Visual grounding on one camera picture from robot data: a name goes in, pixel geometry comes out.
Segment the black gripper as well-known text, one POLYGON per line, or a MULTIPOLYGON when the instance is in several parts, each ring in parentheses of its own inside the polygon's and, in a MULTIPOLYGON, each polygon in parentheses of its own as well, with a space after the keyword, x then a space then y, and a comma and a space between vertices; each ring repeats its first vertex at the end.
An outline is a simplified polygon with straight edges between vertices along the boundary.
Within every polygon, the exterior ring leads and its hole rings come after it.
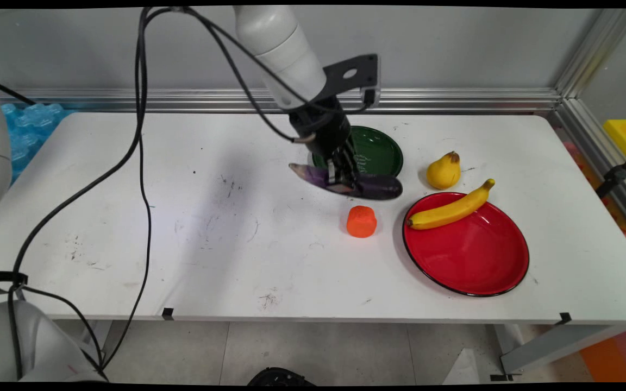
POLYGON ((298 136, 305 138, 315 134, 306 147, 314 156, 326 160, 327 186, 343 185, 343 154, 345 154, 345 176, 354 191, 362 191, 359 182, 358 164, 355 160, 351 125, 345 114, 330 113, 310 105, 289 112, 289 124, 298 136))

